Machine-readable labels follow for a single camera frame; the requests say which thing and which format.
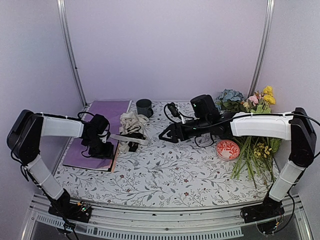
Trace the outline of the pink wrapping paper sheet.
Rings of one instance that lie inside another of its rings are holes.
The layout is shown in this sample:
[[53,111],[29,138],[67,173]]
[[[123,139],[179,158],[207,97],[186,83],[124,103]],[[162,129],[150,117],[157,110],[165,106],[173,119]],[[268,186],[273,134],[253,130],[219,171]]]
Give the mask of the pink wrapping paper sheet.
[[103,159],[100,164],[99,170],[103,171],[103,172],[113,173],[116,168],[116,161],[117,161],[118,153],[119,153],[119,144],[117,143],[117,145],[115,147],[114,154],[113,154],[113,158]]

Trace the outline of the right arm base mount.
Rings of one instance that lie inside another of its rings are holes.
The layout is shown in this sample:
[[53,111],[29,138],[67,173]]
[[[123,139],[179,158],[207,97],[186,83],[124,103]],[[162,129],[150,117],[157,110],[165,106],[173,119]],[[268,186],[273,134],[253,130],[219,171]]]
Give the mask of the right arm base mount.
[[265,198],[262,203],[252,206],[243,207],[240,210],[240,216],[245,223],[252,223],[281,216],[285,213],[282,201],[275,201],[269,197]]

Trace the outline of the yellow flower stem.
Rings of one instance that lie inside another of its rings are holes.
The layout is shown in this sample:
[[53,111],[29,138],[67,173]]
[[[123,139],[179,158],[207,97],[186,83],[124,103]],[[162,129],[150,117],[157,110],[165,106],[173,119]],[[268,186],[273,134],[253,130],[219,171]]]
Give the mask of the yellow flower stem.
[[261,92],[257,91],[252,95],[253,113],[270,114],[271,105],[276,104],[276,99],[273,94],[273,88],[266,86]]

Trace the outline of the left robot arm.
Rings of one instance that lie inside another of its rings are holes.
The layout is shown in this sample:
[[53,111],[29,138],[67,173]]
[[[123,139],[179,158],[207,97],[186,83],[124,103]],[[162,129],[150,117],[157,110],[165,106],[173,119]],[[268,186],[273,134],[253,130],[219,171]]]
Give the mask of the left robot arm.
[[43,137],[80,139],[85,158],[109,159],[114,156],[114,145],[108,141],[110,123],[100,114],[93,114],[85,121],[80,117],[24,109],[6,138],[10,156],[19,162],[26,180],[33,180],[63,217],[70,217],[75,211],[70,194],[57,182],[41,157]]

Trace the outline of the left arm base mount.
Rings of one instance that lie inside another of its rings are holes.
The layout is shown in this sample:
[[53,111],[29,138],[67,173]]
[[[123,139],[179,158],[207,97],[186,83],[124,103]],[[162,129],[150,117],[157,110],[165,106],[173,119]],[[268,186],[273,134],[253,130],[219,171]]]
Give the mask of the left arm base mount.
[[88,223],[92,215],[92,207],[88,203],[71,203],[69,201],[54,201],[48,213],[67,220]]

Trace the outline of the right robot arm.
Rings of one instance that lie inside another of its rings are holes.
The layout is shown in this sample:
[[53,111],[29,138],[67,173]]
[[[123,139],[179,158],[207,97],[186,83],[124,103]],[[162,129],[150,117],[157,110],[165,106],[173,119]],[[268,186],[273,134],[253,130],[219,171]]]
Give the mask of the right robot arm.
[[203,134],[220,137],[222,142],[235,140],[239,146],[237,162],[232,177],[238,177],[242,167],[248,169],[249,178],[265,171],[273,172],[273,158],[281,141],[291,142],[289,159],[277,179],[267,192],[258,213],[269,218],[278,210],[278,204],[288,195],[305,169],[317,157],[315,146],[317,136],[311,125],[312,118],[303,108],[287,113],[270,112],[225,112],[220,114],[210,95],[200,95],[190,101],[195,119],[184,121],[174,103],[167,104],[173,121],[158,137],[160,140],[179,143]]

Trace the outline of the blue hydrangea stem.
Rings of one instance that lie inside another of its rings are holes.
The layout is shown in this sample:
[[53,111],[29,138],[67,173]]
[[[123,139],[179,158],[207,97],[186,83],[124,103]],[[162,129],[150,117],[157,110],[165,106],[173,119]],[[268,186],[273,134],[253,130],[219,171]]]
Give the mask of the blue hydrangea stem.
[[240,105],[244,100],[245,97],[241,92],[225,89],[215,98],[215,106],[220,112],[238,113],[241,110]]

